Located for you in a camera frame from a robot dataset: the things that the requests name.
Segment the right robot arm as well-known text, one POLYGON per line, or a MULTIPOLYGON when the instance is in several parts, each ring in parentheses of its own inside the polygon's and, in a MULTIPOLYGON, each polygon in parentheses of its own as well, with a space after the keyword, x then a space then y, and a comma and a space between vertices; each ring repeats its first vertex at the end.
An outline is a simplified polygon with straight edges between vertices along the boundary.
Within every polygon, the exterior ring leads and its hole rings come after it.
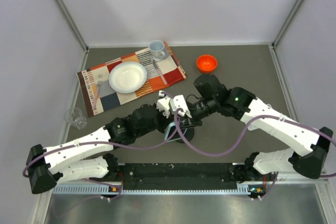
POLYGON ((182 96, 173 98, 176 116, 185 116, 190 125, 215 112, 244 123, 245 130, 262 130, 285 143, 288 148, 275 152, 255 152, 245 160, 245 174, 252 180, 272 172, 297 172, 310 178, 322 177, 333 132, 304 126, 277 112, 253 93, 235 87, 227 89, 213 74, 203 74, 194 81, 201 98, 189 103, 182 96))

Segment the light blue smartphone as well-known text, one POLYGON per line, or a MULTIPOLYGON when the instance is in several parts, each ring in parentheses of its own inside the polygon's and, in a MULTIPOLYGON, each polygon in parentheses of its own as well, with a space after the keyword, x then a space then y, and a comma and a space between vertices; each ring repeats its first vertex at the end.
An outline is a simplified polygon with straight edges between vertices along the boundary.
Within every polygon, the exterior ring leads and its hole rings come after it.
POLYGON ((164 141, 166 142, 183 142, 182 138, 180 137, 179 133, 176 130, 175 123, 172 122, 168 125, 165 134, 164 134, 164 141))

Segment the white plastic phone stand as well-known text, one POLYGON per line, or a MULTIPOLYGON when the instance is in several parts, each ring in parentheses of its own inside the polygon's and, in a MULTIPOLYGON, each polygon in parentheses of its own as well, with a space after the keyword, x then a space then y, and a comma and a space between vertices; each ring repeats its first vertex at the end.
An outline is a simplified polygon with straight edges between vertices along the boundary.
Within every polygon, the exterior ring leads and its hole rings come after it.
POLYGON ((249 130, 249 131, 254 131, 254 130, 257 130, 257 129, 259 129, 259 127, 255 126, 255 125, 252 125, 252 124, 247 125, 247 130, 249 130))

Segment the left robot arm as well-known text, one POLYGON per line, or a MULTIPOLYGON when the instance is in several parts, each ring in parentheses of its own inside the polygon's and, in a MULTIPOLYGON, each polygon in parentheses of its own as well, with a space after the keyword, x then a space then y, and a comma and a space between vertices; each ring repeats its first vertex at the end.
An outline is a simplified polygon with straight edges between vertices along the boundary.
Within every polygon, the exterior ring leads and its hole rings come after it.
POLYGON ((82 178, 114 180, 119 174, 112 155, 94 158, 115 148, 131 148, 140 137, 155 130, 163 133, 172 122, 171 109, 142 105, 124 118, 116 118, 96 131, 68 143, 30 148, 23 175, 32 194, 45 193, 58 184, 82 178))

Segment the black round-base phone stand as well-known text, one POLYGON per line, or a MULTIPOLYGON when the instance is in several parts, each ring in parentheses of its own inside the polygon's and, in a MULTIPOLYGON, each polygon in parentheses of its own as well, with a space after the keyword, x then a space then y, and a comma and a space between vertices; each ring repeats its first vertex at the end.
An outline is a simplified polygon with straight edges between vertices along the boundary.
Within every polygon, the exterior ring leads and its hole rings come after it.
MULTIPOLYGON (((190 122, 190 120, 183 119, 180 122, 180 129, 188 142, 190 142, 194 137, 195 134, 194 127, 195 126, 190 122)), ((176 141, 178 143, 184 143, 184 141, 182 140, 182 138, 178 133, 174 135, 173 141, 176 141)))

